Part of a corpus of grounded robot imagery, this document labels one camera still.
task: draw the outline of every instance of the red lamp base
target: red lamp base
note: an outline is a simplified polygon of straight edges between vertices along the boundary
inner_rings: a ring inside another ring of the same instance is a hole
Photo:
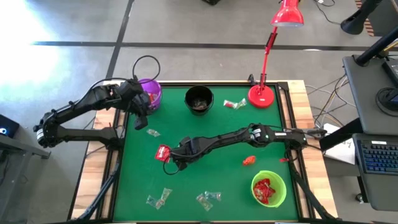
[[[255,85],[248,93],[249,102],[256,108],[267,108],[274,102],[274,92],[268,86],[264,86],[260,95],[260,86]]]

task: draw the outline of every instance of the wooden table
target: wooden table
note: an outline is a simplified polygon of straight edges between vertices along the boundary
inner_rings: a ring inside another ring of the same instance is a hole
[[[218,82],[235,82],[235,81],[218,81]],[[295,117],[295,122],[298,128],[313,128],[314,122],[312,117],[312,112],[310,109],[310,103],[308,101],[307,91],[305,89],[305,84],[303,80],[283,80],[283,81],[269,81],[269,82],[287,82],[289,84],[289,92],[290,92],[290,100],[293,106],[293,112]],[[284,93],[281,91],[281,100],[284,107],[285,117],[289,118],[287,112],[287,101]],[[95,118],[94,127],[95,129],[101,129],[103,127],[109,126],[114,121],[115,109],[110,109],[108,111],[101,110],[98,111]],[[122,124],[124,115],[121,114],[118,124]],[[289,119],[286,119],[287,127],[291,127],[291,123]],[[308,143],[314,146],[319,146],[318,141],[314,139],[309,139]],[[95,149],[101,147],[101,143],[99,142],[90,142],[88,145],[88,149],[86,153],[90,153]],[[70,211],[70,217],[76,218],[79,217],[85,209],[90,205],[95,196],[100,190],[105,160],[107,155],[107,150],[101,149],[98,152],[95,152],[88,156],[83,164],[83,169],[80,176],[80,181],[78,182],[78,188],[76,188],[76,194],[74,201],[72,202],[72,207]],[[308,177],[308,183],[311,191],[314,193],[316,198],[320,201],[320,203],[326,208],[326,210],[337,217],[337,211],[335,207],[335,202],[333,200],[333,195],[331,192],[329,178],[326,173],[325,163],[323,162],[323,156],[321,151],[318,149],[314,149],[312,147],[306,147],[303,150],[303,158],[305,162],[305,168]],[[308,210],[306,209],[306,199],[304,193],[301,191],[300,187],[300,201],[302,204],[303,216],[308,217]],[[106,217],[108,214],[109,208],[109,198],[110,198],[110,189],[107,193],[107,196],[104,200],[104,207],[102,212],[102,217]]]

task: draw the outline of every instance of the purple bowl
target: purple bowl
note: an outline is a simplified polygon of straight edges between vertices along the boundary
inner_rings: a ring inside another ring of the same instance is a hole
[[[143,78],[142,80],[139,80],[139,82],[145,82],[141,84],[144,91],[147,93],[157,94],[157,98],[150,104],[150,107],[153,110],[157,110],[160,107],[160,101],[162,100],[162,87],[157,81],[152,80],[148,82],[149,80],[150,78]]]

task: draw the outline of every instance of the red lamp shade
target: red lamp shade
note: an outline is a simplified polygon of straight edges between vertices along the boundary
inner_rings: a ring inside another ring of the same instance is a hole
[[[300,27],[304,25],[303,15],[297,8],[299,0],[283,0],[277,14],[271,20],[271,25],[282,27]]]

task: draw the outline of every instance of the red desk lamp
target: red desk lamp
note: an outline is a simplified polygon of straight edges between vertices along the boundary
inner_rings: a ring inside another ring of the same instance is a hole
[[[257,108],[267,108],[274,102],[274,92],[265,85],[266,82],[266,66],[269,52],[274,45],[278,27],[301,27],[304,25],[303,15],[297,8],[299,0],[283,0],[283,3],[271,20],[274,26],[272,33],[268,38],[264,63],[262,64],[260,85],[253,86],[248,93],[249,102]]]

